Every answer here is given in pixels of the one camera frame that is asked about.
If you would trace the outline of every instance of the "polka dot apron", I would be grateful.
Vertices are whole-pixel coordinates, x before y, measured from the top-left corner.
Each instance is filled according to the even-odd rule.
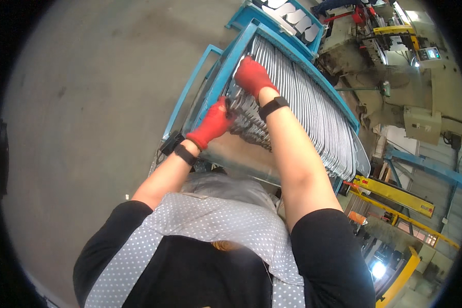
[[[303,277],[279,216],[269,208],[189,193],[163,197],[103,270],[84,307],[121,307],[167,235],[227,240],[249,248],[273,275],[272,308],[304,308]]]

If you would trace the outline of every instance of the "control panel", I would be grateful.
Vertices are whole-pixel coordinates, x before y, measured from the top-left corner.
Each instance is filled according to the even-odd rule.
[[[422,48],[417,51],[419,61],[440,60],[437,47]]]

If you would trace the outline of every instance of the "display screen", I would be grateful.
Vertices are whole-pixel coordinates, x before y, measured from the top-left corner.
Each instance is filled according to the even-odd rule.
[[[434,52],[433,50],[428,49],[428,57],[429,57],[430,59],[434,59],[434,58],[436,58],[437,56],[435,55],[435,52]]]

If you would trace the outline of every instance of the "wrist strap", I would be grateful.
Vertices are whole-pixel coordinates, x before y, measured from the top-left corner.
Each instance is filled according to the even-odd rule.
[[[190,166],[193,166],[197,162],[197,157],[194,157],[183,145],[177,145],[174,148],[174,153]]]
[[[272,101],[268,102],[267,104],[265,104],[265,106],[263,106],[262,108],[260,108],[259,110],[259,116],[260,116],[260,119],[262,119],[262,121],[266,122],[266,118],[267,118],[267,115],[273,113],[274,111],[276,111],[277,109],[281,108],[281,107],[285,107],[285,106],[289,106],[288,104],[288,101],[286,101],[286,99],[282,96],[277,96],[275,97]]]

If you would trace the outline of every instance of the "red glove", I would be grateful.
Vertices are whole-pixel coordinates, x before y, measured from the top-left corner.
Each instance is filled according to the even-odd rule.
[[[262,88],[270,87],[279,92],[272,84],[270,77],[265,68],[257,61],[252,60],[252,57],[246,56],[234,74],[236,84],[242,87],[246,92],[255,97],[259,101],[259,92]]]
[[[207,148],[212,139],[221,137],[236,118],[226,118],[225,98],[219,97],[217,102],[210,106],[199,127],[187,134],[187,139],[193,141],[201,151]]]

